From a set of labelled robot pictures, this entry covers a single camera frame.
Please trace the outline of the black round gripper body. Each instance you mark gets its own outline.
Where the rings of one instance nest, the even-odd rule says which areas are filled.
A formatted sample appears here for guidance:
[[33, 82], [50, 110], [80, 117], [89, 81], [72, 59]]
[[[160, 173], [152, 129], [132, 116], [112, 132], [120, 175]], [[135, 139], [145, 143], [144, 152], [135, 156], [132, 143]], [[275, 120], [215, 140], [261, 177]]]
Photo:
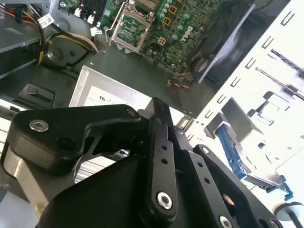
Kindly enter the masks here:
[[57, 195], [40, 228], [170, 228], [178, 215], [169, 129], [152, 128], [149, 146]]

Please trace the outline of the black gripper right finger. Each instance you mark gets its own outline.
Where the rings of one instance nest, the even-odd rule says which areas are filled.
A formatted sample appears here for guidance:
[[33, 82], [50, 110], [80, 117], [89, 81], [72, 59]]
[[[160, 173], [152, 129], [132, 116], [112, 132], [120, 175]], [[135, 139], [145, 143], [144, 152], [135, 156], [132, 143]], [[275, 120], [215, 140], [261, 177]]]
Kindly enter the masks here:
[[178, 215], [171, 228], [281, 228], [282, 224], [205, 145], [191, 147], [173, 125]]

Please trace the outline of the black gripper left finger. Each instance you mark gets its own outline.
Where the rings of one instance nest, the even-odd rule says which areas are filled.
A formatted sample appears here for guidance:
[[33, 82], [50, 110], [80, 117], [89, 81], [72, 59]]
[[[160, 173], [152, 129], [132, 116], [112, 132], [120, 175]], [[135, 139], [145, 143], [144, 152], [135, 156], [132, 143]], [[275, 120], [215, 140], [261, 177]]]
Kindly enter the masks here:
[[169, 128], [168, 105], [152, 99], [150, 118], [124, 104], [28, 110], [12, 121], [0, 159], [41, 216], [63, 191], [144, 151], [152, 128]]

